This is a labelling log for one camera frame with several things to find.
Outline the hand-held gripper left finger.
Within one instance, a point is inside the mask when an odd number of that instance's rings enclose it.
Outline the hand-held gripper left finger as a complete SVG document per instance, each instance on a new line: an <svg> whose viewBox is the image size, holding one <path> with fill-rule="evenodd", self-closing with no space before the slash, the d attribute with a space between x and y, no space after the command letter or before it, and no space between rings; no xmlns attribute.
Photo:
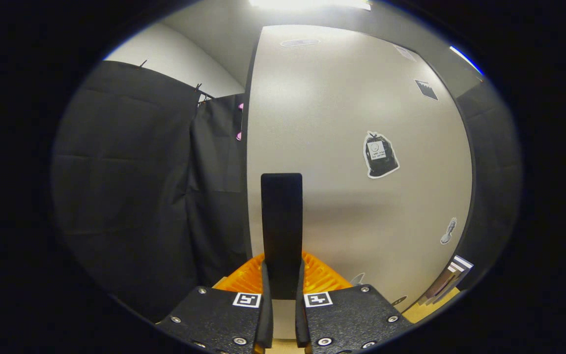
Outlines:
<svg viewBox="0 0 566 354"><path fill-rule="evenodd" d="M214 287L195 287L157 327L205 354L263 354L273 340L264 260L253 257Z"/></svg>

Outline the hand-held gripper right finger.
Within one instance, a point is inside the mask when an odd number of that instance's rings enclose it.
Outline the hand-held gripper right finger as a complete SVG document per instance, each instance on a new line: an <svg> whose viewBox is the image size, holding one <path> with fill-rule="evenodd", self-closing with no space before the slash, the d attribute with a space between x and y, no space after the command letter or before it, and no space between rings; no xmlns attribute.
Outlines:
<svg viewBox="0 0 566 354"><path fill-rule="evenodd" d="M351 284L308 252L298 280L296 341L307 354L368 354L413 327L374 286Z"/></svg>

